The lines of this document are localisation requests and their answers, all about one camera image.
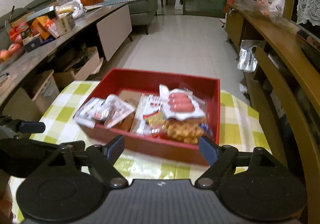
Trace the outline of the pink sausages white packet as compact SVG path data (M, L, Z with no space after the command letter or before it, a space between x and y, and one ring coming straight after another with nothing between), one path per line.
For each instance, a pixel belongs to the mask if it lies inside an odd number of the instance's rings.
M160 84L159 97L162 102L162 111L167 119L185 121L206 117L204 111L206 102L193 95L191 91L170 90L167 86Z

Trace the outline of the red apple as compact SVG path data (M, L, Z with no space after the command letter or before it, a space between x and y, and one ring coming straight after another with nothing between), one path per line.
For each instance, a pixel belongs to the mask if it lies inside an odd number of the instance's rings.
M15 53L19 52L22 49L22 46L19 43L13 43L8 48L10 56L13 56Z

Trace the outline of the white clear printed packet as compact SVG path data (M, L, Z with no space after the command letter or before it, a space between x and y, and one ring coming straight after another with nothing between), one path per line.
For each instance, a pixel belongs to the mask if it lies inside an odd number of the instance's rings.
M92 118L97 122L102 122L105 128L110 129L134 111L135 108L131 104L111 94L95 106Z

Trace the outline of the white Kaprons wafer packet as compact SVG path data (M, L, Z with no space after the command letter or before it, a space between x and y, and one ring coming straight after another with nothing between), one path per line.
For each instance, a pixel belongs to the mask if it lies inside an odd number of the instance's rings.
M93 115L100 108L102 108L105 102L105 99L97 97L89 99L76 111L76 113L73 116L73 119L76 121L77 124L93 129L97 122L93 118Z

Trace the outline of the clear fried noodle snack bag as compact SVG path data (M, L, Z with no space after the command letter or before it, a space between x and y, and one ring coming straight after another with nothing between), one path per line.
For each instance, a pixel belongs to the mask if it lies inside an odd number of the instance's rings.
M206 117L189 118L183 121L167 119L164 121L163 130L168 139L193 145L198 144L202 136L213 137L213 131Z

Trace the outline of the cardboard box under table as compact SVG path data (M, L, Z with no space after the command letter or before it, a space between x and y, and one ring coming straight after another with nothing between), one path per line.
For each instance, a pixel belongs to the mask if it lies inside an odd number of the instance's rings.
M36 75L29 85L18 88L1 114L26 121L39 120L61 90L73 81L87 80L90 75L100 70L102 62L97 47L85 48L65 71L45 71Z

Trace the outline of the wooden curved side counter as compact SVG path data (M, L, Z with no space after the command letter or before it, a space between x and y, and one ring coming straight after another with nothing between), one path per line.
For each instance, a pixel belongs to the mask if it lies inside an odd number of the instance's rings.
M255 7L225 7L228 39L258 42L257 67L245 73L252 106L274 156L308 192L308 221L319 222L319 73L302 52L297 27L275 24Z

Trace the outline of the gold foil snack packet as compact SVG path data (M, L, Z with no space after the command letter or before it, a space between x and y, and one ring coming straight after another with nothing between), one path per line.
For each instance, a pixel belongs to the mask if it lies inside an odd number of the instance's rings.
M135 113L131 113L124 120L117 123L113 128L129 132L135 117Z

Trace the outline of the silver foil bag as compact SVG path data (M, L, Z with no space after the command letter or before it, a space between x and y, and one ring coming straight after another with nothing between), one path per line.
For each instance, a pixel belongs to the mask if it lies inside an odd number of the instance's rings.
M257 47L261 47L262 44L263 42L259 40L242 40L237 69L246 73L253 73L258 64L254 53Z

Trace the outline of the white red label packet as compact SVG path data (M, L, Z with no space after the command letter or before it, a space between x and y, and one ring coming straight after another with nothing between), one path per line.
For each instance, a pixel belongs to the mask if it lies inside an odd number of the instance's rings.
M163 112L162 99L156 95L143 94L140 97L130 132L133 134L144 135L145 122L143 120L143 116L150 115L158 110Z

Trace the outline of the red yellow snack packet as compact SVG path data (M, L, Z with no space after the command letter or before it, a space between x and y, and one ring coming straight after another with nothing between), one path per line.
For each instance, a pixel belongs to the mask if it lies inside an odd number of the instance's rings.
M150 115L144 115L145 122L144 135L152 136L153 138L167 137L167 120L162 111L156 111Z

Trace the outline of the red rectangular box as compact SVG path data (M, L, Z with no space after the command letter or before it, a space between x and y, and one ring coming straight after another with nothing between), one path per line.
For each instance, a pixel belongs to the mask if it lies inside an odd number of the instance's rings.
M117 135L128 150L204 165L200 138L219 141L220 81L216 78L113 69L74 115L88 137Z

